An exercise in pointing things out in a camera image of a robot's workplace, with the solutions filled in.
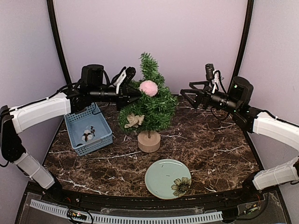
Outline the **tan wooden ornaments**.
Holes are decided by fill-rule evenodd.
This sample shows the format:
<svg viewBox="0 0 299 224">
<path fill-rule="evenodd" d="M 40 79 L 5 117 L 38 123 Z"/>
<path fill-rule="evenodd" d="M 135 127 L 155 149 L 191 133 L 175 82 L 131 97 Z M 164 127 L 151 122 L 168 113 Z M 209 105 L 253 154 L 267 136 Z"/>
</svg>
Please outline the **tan wooden ornaments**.
<svg viewBox="0 0 299 224">
<path fill-rule="evenodd" d="M 128 124 L 124 128 L 135 127 L 138 128 L 142 125 L 145 115 L 134 115 L 133 113 L 127 116 Z"/>
</svg>

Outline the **pink ornament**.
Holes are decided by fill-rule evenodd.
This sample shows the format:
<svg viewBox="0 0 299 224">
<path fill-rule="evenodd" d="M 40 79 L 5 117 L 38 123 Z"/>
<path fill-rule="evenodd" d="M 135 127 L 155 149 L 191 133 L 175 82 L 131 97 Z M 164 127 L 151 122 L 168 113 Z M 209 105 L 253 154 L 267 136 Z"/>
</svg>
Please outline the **pink ornament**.
<svg viewBox="0 0 299 224">
<path fill-rule="evenodd" d="M 146 95 L 153 97 L 158 93 L 158 85 L 151 80 L 146 80 L 140 84 L 139 90 Z"/>
</svg>

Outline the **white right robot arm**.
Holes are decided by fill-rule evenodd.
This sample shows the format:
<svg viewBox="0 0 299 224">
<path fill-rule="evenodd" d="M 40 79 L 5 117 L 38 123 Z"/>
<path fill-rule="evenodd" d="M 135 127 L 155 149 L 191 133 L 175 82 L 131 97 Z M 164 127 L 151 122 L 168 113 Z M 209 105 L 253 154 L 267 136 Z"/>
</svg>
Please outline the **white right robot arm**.
<svg viewBox="0 0 299 224">
<path fill-rule="evenodd" d="M 245 132 L 261 134 L 280 141 L 292 148 L 299 148 L 299 126 L 279 119 L 267 110 L 251 107 L 249 101 L 253 85 L 243 77 L 234 77 L 228 93 L 214 90 L 209 81 L 191 82 L 189 89 L 182 89 L 181 95 L 193 106 L 204 109 L 209 106 L 224 110 L 232 115 L 233 121 Z M 239 191 L 238 198 L 249 202 L 256 196 L 257 190 L 284 184 L 299 182 L 299 158 L 267 170 L 251 174 Z"/>
</svg>

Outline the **small green christmas tree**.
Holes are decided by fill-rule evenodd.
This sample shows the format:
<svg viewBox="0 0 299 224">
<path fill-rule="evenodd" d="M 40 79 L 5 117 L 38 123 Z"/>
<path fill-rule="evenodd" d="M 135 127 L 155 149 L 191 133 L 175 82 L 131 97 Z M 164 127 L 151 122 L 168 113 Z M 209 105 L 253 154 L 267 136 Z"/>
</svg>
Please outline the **small green christmas tree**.
<svg viewBox="0 0 299 224">
<path fill-rule="evenodd" d="M 123 131 L 138 134 L 137 142 L 140 150 L 153 153 L 160 148 L 161 144 L 161 136 L 158 132 L 166 130 L 170 126 L 178 100 L 165 85 L 165 79 L 159 72 L 157 60 L 146 52 L 141 54 L 140 60 L 143 78 L 131 81 L 129 86 L 137 89 L 142 96 L 139 100 L 121 109 L 118 121 Z M 140 84 L 146 80 L 151 80 L 158 85 L 158 93 L 153 97 L 139 90 Z M 124 128 L 128 124 L 127 116 L 131 113 L 145 115 L 142 125 L 138 128 Z"/>
</svg>

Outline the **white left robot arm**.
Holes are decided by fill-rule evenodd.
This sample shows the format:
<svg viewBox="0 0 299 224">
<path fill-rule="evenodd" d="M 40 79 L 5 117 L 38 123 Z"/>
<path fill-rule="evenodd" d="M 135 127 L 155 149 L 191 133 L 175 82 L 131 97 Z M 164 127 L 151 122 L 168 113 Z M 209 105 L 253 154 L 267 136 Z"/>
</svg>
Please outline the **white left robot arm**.
<svg viewBox="0 0 299 224">
<path fill-rule="evenodd" d="M 63 203 L 66 193 L 54 176 L 22 145 L 19 134 L 26 129 L 55 117 L 79 112 L 91 103 L 115 103 L 117 110 L 141 97 L 139 90 L 129 85 L 136 74 L 134 67 L 123 67 L 109 79 L 104 67 L 98 64 L 84 66 L 81 78 L 61 87 L 53 95 L 25 105 L 0 109 L 0 149 L 3 158 L 29 175 L 55 203 Z"/>
</svg>

